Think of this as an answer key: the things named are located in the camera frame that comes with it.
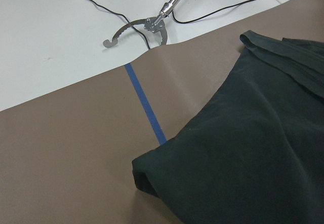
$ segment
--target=curved metal finger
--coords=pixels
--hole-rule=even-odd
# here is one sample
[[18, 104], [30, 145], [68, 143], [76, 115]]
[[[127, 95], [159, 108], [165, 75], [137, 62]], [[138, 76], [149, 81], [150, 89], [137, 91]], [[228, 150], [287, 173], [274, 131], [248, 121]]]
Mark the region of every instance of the curved metal finger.
[[167, 30], [164, 28], [160, 30], [161, 36], [162, 36], [162, 42], [161, 45], [166, 45], [168, 41], [168, 33]]
[[144, 24], [146, 22], [146, 19], [140, 19], [140, 20], [134, 20], [130, 23], [127, 23], [126, 25], [124, 25], [122, 28], [120, 28], [116, 33], [115, 35], [113, 36], [112, 40], [104, 40], [103, 41], [103, 46], [106, 47], [106, 48], [111, 48], [115, 45], [118, 44], [118, 38], [119, 36], [125, 31], [127, 30], [128, 28], [134, 26], [134, 25], [141, 25], [141, 24]]

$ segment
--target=black fabric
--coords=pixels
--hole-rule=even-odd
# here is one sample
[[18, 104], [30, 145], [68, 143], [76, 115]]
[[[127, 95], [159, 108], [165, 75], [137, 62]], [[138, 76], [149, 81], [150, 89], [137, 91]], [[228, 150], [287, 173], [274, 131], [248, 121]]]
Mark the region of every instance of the black fabric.
[[133, 161], [185, 223], [324, 223], [324, 44], [252, 31], [179, 134]]

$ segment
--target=black cable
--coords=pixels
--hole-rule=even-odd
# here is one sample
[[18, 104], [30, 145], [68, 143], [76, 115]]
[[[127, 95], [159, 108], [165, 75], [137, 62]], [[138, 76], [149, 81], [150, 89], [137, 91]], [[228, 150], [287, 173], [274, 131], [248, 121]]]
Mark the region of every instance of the black cable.
[[175, 14], [174, 14], [173, 11], [172, 11], [172, 16], [173, 16], [173, 19], [174, 19], [175, 22], [177, 22], [177, 23], [179, 23], [179, 24], [188, 24], [188, 23], [192, 23], [192, 22], [195, 22], [195, 21], [198, 21], [198, 20], [204, 19], [204, 18], [206, 18], [206, 17], [208, 17], [208, 16], [210, 16], [210, 15], [213, 15], [213, 14], [215, 14], [215, 13], [218, 13], [218, 12], [220, 12], [220, 11], [222, 11], [222, 10], [229, 9], [229, 8], [232, 8], [232, 7], [236, 7], [236, 6], [239, 6], [239, 5], [243, 5], [243, 4], [246, 4], [246, 3], [252, 2], [252, 1], [255, 1], [255, 0], [247, 0], [247, 1], [244, 1], [244, 2], [241, 2], [241, 3], [238, 3], [238, 4], [235, 4], [235, 5], [226, 6], [226, 7], [224, 7], [224, 8], [218, 9], [218, 10], [216, 10], [216, 11], [214, 11], [214, 12], [211, 12], [211, 13], [209, 13], [209, 14], [207, 14], [207, 15], [204, 15], [204, 16], [201, 16], [201, 17], [199, 17], [199, 18], [196, 18], [196, 19], [193, 19], [193, 20], [189, 20], [189, 21], [179, 21], [179, 20], [177, 20], [177, 18], [175, 17]]
[[[114, 11], [112, 11], [112, 10], [109, 10], [109, 9], [107, 9], [107, 8], [104, 7], [104, 6], [97, 4], [97, 3], [96, 3], [95, 1], [93, 1], [93, 0], [88, 0], [88, 1], [92, 2], [92, 3], [95, 4], [96, 6], [101, 7], [101, 8], [103, 8], [104, 10], [106, 10], [106, 11], [108, 11], [108, 12], [114, 14], [114, 15], [122, 16], [122, 17], [123, 17], [123, 18], [124, 18], [128, 23], [130, 22], [130, 21], [127, 19], [127, 17], [126, 17], [125, 15], [120, 14], [120, 13], [116, 13], [116, 12], [114, 12]], [[132, 26], [132, 29], [134, 29], [134, 31], [136, 31], [138, 34], [140, 34], [140, 35], [143, 36], [143, 38], [145, 39], [145, 43], [146, 43], [147, 49], [150, 50], [151, 48], [150, 48], [150, 45], [149, 45], [149, 43], [148, 43], [148, 40], [147, 40], [146, 36], [145, 36], [142, 32], [140, 32], [138, 29], [136, 29], [135, 27], [133, 27], [133, 26]]]

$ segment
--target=blue tape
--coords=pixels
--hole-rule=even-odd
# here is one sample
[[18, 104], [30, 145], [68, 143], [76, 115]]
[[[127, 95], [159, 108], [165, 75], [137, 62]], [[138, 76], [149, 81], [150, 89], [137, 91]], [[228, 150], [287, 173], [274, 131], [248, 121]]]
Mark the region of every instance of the blue tape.
[[158, 142], [160, 143], [160, 145], [164, 144], [167, 139], [161, 129], [160, 124], [157, 121], [157, 118], [153, 112], [153, 109], [152, 109], [150, 103], [148, 102], [148, 100], [146, 98], [146, 95], [143, 91], [143, 88], [142, 88], [140, 82], [138, 81], [138, 78], [135, 74], [135, 71], [134, 71], [132, 65], [130, 63], [126, 64], [125, 69], [128, 73], [128, 76], [131, 79], [131, 82], [132, 82], [133, 87], [137, 93], [137, 96], [141, 101], [141, 104], [144, 108], [144, 111], [146, 113], [148, 120], [150, 121], [150, 124], [152, 126], [152, 129], [153, 129], [156, 137], [157, 137]]

